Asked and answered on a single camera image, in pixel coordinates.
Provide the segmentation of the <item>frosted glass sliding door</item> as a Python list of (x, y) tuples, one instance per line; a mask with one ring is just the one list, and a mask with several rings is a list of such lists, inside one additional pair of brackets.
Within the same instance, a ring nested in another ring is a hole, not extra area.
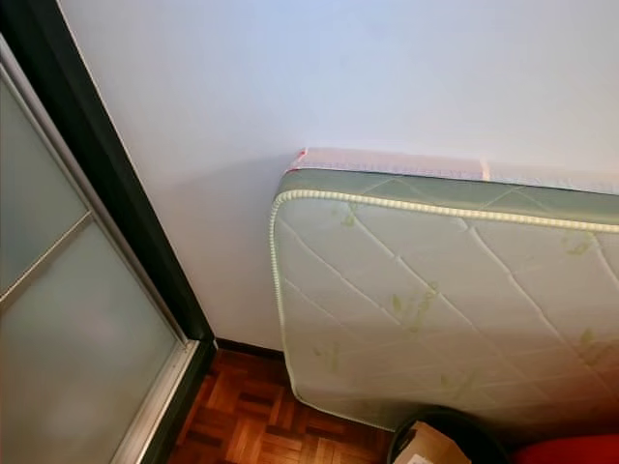
[(0, 45), (3, 464), (141, 464), (198, 341)]

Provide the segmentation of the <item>dark wooden skirting board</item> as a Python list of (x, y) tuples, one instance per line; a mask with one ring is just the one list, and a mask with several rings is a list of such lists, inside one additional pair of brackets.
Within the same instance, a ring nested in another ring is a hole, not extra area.
[(279, 350), (264, 348), (264, 346), (256, 346), (248, 343), (239, 343), (239, 341), (225, 339), (225, 337), (217, 337), (216, 344), (218, 348), (224, 352), (235, 352), (249, 355), (249, 357), (257, 357), (267, 360), (279, 360), (280, 363), (284, 360), (284, 353)]

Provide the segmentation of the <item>green quilted mattress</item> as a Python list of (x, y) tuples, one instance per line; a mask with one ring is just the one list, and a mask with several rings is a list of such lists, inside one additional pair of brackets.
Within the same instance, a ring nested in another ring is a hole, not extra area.
[(430, 406), (515, 443), (619, 433), (619, 195), (340, 169), (269, 224), (305, 405), (397, 429)]

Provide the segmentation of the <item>brown cardboard box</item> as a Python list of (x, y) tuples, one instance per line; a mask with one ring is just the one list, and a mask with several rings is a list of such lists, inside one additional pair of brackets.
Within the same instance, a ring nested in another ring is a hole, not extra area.
[(414, 421), (394, 446), (391, 464), (472, 464), (453, 439), (424, 421)]

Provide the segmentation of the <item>black trash bin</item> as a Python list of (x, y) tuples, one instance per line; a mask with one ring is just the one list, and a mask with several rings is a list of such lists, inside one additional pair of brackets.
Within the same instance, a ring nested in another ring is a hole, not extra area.
[(451, 438), (473, 463), (513, 464), (512, 456), (503, 443), (490, 430), (483, 428), (480, 421), (443, 406), (421, 408), (410, 419), (404, 420), (394, 432), (384, 464), (397, 464), (398, 452), (406, 450), (414, 441), (416, 421), (424, 421), (429, 427)]

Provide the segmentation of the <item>red plastic stool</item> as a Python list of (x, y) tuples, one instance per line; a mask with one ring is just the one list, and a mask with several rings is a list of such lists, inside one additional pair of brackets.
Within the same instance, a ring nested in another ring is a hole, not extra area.
[(619, 434), (548, 439), (515, 452), (513, 464), (619, 464)]

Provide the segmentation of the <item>black wardrobe frame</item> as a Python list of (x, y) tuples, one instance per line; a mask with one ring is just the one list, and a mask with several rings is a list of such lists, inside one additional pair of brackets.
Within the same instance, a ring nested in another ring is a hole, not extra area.
[(168, 410), (141, 461), (171, 464), (178, 436), (217, 353), (212, 329), (107, 114), (58, 0), (0, 0), (0, 31), (50, 123), (65, 138), (76, 166), (118, 225), (155, 295), (167, 304), (174, 326), (198, 344), (191, 349), (186, 374), (169, 397)]

